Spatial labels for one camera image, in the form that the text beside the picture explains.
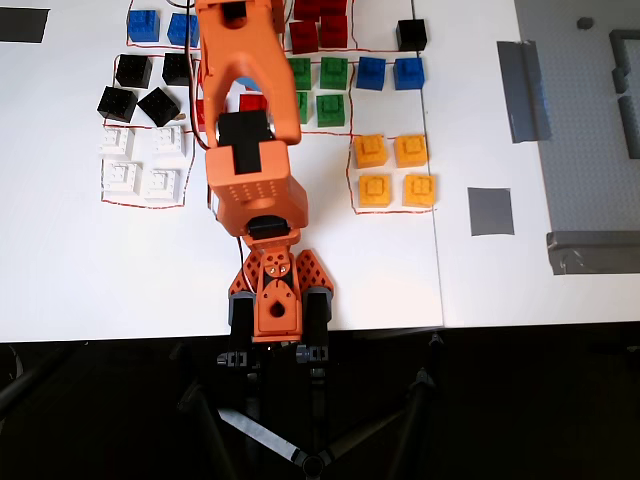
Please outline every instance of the black floor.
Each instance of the black floor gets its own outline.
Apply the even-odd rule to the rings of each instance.
[[[638,324],[443,332],[435,368],[424,478],[638,478]],[[430,333],[383,340],[332,334],[330,432],[340,435],[401,400],[427,365]],[[91,342],[7,418],[0,479],[211,478],[202,443],[176,413],[184,378],[169,357],[177,340]],[[240,406],[239,379],[215,365],[226,338],[193,339],[200,380],[218,404]],[[25,370],[55,345],[14,345]],[[289,349],[267,369],[263,423],[309,448],[307,370]],[[15,370],[0,346],[0,387]],[[323,479],[385,478],[401,422],[330,465]],[[250,466],[245,440],[223,431],[247,478],[301,479],[264,452]]]

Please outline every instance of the red block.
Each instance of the red block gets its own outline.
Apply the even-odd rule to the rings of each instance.
[[[294,20],[310,20],[317,22],[320,19],[321,0],[295,0],[293,5]]]
[[[318,51],[318,30],[315,22],[293,22],[289,24],[293,54]]]
[[[323,48],[347,48],[346,15],[327,15],[322,17],[320,43]]]
[[[264,95],[240,95],[240,111],[267,110],[267,99]]]
[[[198,130],[204,132],[204,100],[196,100],[196,117],[198,118]]]
[[[346,15],[347,0],[320,0],[320,15]]]

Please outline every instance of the blue block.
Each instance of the blue block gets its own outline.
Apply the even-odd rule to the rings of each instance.
[[[129,38],[132,42],[160,40],[160,15],[155,10],[133,10],[129,13]]]
[[[420,90],[424,85],[421,58],[398,58],[393,65],[396,90]]]
[[[383,58],[360,57],[356,88],[382,90],[384,87],[385,60]]]
[[[200,26],[198,25],[198,17],[190,15],[191,26],[189,35],[191,35],[191,47],[196,48],[200,42]],[[171,17],[171,24],[169,25],[169,31],[167,37],[171,45],[180,45],[184,47],[184,42],[187,36],[187,16],[184,13],[174,13]]]

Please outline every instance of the green block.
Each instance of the green block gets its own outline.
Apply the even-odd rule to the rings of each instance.
[[[319,95],[317,97],[318,127],[344,127],[344,97]]]
[[[311,90],[311,59],[290,58],[289,63],[296,80],[296,90]]]
[[[298,92],[298,108],[300,109],[300,123],[305,124],[309,121],[309,108],[307,105],[307,92]]]
[[[320,63],[320,88],[346,90],[347,69],[346,58],[322,57]]]

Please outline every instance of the yellow block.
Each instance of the yellow block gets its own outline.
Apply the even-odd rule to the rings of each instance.
[[[389,175],[362,175],[360,177],[360,206],[384,208],[391,203],[391,177]]]
[[[381,167],[387,162],[387,148],[382,135],[356,137],[355,144],[358,168]]]
[[[406,135],[396,138],[398,168],[422,167],[429,160],[424,135]]]
[[[436,203],[436,179],[427,175],[407,175],[404,179],[405,207],[433,207]]]

